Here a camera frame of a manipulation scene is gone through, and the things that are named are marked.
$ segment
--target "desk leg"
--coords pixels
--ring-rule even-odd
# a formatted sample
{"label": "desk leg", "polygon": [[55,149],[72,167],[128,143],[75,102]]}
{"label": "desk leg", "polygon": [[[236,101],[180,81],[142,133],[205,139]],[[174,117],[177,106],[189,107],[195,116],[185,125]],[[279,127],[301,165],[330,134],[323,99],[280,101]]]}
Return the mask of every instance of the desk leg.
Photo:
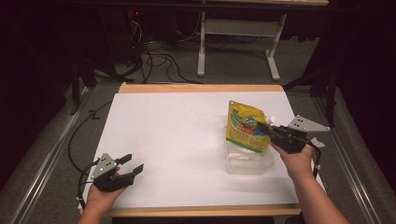
{"label": "desk leg", "polygon": [[273,46],[270,50],[265,51],[265,56],[267,58],[268,65],[270,66],[270,71],[271,71],[271,76],[273,81],[279,81],[280,76],[279,73],[277,72],[275,60],[274,60],[274,54],[275,50],[277,47],[277,43],[279,42],[280,35],[282,34],[283,26],[285,25],[285,20],[286,20],[286,14],[283,14],[280,17],[279,20],[279,25],[276,27],[276,33],[274,35],[274,41],[273,41]]}
{"label": "desk leg", "polygon": [[205,75],[205,20],[206,13],[201,13],[201,45],[198,55],[198,77]]}

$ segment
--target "clear plastic container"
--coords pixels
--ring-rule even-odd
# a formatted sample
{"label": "clear plastic container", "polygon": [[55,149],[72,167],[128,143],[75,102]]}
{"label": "clear plastic container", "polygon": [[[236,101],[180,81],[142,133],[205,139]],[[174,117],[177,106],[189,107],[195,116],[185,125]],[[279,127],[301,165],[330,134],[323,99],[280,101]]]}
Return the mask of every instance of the clear plastic container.
{"label": "clear plastic container", "polygon": [[272,148],[257,153],[226,142],[227,172],[231,175],[262,175],[274,164]]}

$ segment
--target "gray carpet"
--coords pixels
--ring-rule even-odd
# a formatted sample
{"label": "gray carpet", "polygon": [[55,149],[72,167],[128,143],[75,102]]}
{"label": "gray carpet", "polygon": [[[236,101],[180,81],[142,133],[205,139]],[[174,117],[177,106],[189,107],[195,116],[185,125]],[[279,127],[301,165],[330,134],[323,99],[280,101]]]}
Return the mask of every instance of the gray carpet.
{"label": "gray carpet", "polygon": [[[208,49],[206,52],[205,77],[196,76],[198,59],[196,45],[179,44],[177,49],[174,49],[166,45],[162,46],[161,43],[154,43],[149,48],[150,52],[157,50],[171,54],[180,67],[180,74],[186,79],[202,83],[285,84],[303,73],[316,45],[315,41],[304,43],[298,43],[295,39],[281,41],[275,56],[281,80],[274,82],[270,78],[268,65],[262,54],[263,45],[269,43],[268,39],[252,43],[232,42],[222,49],[215,49],[222,43],[210,42],[208,45],[213,49]],[[145,75],[149,73],[149,66],[146,64],[147,58],[148,56],[145,55],[143,67]],[[163,62],[165,62],[163,57],[156,57],[153,60],[154,66],[148,82],[182,80],[177,76],[177,67],[174,63],[167,70],[170,63]],[[118,65],[119,72],[126,69],[128,68],[124,64]],[[134,78],[136,83],[143,80],[140,73],[130,77]],[[71,133],[90,115],[89,110],[97,109],[110,101],[120,86],[120,83],[114,80],[98,78],[98,81],[99,85],[95,89],[84,93],[85,104],[81,107],[78,118],[74,117],[77,121],[62,144],[62,153],[60,153],[53,171],[49,172],[49,178],[43,183],[45,187],[42,192],[37,193],[39,196],[37,201],[33,202],[32,209],[24,216],[25,223],[76,223],[78,221],[76,188],[79,173],[67,158],[67,142]],[[311,98],[305,91],[306,89],[307,87],[299,87],[295,91],[288,92],[294,113],[319,123],[325,123],[321,107],[322,99]],[[320,171],[326,190],[351,223],[396,223],[394,193],[361,140],[339,92],[337,92],[336,101],[335,129],[331,133],[310,134],[326,145],[322,150]],[[88,120],[75,135],[71,144],[71,152],[74,161],[81,168],[93,160],[109,108],[108,105],[100,110],[96,115],[100,119]],[[70,110],[71,102],[69,100],[47,129],[40,134],[23,162],[3,188],[0,194],[0,223],[8,223],[14,217],[23,197],[35,180],[35,174],[51,153],[69,120],[72,119],[68,115]],[[357,177],[350,178],[348,175],[350,173]],[[367,193],[369,202],[360,200],[359,192],[362,191]],[[374,212],[370,207],[370,211],[365,211],[367,204],[373,206]],[[284,219],[284,217],[276,217],[275,221],[283,223]],[[104,223],[110,222],[109,218],[105,218]]]}

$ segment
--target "white desk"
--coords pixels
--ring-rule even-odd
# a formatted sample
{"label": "white desk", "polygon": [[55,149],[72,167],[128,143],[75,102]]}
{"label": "white desk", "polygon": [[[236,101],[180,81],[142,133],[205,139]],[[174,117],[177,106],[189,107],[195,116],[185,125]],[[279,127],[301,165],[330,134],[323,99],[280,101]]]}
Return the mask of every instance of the white desk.
{"label": "white desk", "polygon": [[95,158],[132,153],[120,173],[145,163],[112,217],[277,216],[300,207],[283,161],[264,175],[229,175],[224,118],[229,100],[286,125],[294,115],[280,86],[125,85],[115,95]]}
{"label": "white desk", "polygon": [[[239,2],[255,4],[280,4],[280,5],[302,5],[302,6],[327,6],[327,0],[205,0],[206,2]],[[205,75],[205,35],[247,35],[247,36],[267,36],[273,38],[270,49],[265,51],[265,58],[270,67],[271,76],[274,81],[280,80],[277,72],[274,54],[283,26],[285,25],[286,14],[280,16],[279,21],[236,21],[236,20],[216,20],[207,19],[203,11],[201,13],[201,44],[198,54],[198,76]]]}

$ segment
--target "yellow bag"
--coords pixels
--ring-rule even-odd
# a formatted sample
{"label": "yellow bag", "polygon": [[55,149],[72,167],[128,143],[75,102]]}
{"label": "yellow bag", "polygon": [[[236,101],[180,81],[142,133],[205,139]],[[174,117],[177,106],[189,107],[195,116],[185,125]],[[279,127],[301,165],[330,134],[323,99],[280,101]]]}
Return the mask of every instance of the yellow bag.
{"label": "yellow bag", "polygon": [[271,139],[268,132],[263,128],[258,128],[258,125],[265,125],[267,130],[272,130],[271,125],[265,122],[265,115],[260,109],[230,101],[227,141],[258,153],[265,153]]}

